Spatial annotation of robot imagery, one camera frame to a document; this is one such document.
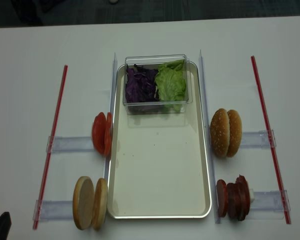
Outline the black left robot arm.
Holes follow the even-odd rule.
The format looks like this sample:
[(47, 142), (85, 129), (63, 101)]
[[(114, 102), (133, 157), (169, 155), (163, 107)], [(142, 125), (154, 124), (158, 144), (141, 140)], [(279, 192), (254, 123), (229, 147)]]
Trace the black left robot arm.
[(11, 225), (10, 213), (6, 211), (0, 216), (0, 240), (7, 240)]

